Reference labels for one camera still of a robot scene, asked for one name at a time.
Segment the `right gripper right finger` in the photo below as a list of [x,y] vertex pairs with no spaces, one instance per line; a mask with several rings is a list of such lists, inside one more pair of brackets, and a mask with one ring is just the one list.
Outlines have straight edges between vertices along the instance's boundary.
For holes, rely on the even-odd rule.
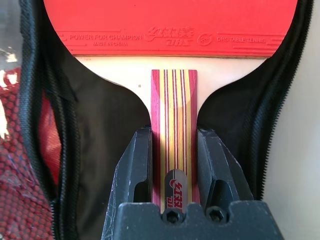
[[197,183],[204,208],[254,199],[241,165],[212,129],[197,129]]

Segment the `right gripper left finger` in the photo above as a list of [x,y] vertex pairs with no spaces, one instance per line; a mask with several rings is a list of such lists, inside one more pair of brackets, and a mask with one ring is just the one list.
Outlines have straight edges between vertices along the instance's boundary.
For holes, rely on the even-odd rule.
[[101,239],[112,240],[117,211],[122,203],[152,201],[152,133],[149,126],[138,129],[116,165]]

